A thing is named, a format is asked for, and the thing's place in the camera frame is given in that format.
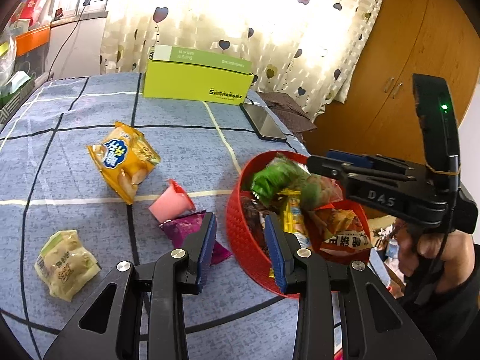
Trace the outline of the person right hand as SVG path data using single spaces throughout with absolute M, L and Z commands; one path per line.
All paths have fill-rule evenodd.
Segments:
M 436 285 L 437 293 L 446 293 L 465 283 L 473 273 L 475 250 L 471 235 L 458 230 L 448 234 L 443 242 L 441 234 L 424 234 L 418 241 L 408 232 L 408 224 L 401 219 L 394 223 L 399 245 L 399 269 L 407 277 L 420 266 L 420 257 L 439 257 L 443 273 Z

